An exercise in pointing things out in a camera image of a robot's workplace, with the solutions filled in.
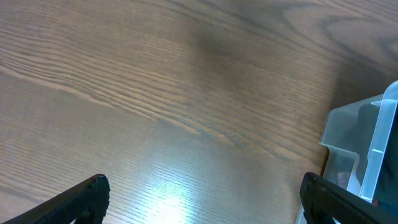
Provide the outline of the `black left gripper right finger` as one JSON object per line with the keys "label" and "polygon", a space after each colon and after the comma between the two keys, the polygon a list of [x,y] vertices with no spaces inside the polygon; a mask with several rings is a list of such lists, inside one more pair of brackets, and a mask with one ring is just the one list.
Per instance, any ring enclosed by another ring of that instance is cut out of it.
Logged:
{"label": "black left gripper right finger", "polygon": [[300,187],[300,198],[308,224],[397,223],[397,217],[313,172],[305,173]]}

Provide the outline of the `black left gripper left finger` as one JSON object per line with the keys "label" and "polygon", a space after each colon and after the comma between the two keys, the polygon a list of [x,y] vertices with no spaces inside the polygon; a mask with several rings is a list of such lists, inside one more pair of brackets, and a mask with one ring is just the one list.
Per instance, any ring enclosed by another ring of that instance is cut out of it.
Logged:
{"label": "black left gripper left finger", "polygon": [[102,224],[110,186],[96,174],[4,224]]}

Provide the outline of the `black garment with tape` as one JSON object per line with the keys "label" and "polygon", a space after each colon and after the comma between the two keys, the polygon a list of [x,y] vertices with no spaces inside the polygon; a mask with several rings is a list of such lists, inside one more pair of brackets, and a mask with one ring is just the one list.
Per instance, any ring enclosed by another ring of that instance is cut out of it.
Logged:
{"label": "black garment with tape", "polygon": [[[379,108],[368,104],[360,107],[358,128],[360,130],[360,149],[366,157],[374,133]],[[386,212],[397,216],[397,115],[390,131],[386,152],[377,179],[373,204]]]}

